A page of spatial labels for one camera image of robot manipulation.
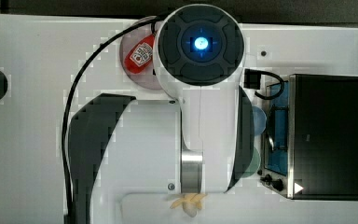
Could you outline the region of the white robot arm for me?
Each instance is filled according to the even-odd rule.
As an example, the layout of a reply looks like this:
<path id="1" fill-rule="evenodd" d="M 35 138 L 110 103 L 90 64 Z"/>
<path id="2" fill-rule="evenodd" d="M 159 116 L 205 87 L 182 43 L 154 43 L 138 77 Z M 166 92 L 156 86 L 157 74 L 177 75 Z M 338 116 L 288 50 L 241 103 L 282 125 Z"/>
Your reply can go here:
<path id="1" fill-rule="evenodd" d="M 160 22 L 153 65 L 180 109 L 178 148 L 113 147 L 119 120 L 136 99 L 109 93 L 92 99 L 68 130 L 72 224 L 121 224 L 120 202 L 133 193 L 227 192 L 249 166 L 254 119 L 240 85 L 245 39 L 238 23 L 205 4 L 180 7 Z"/>

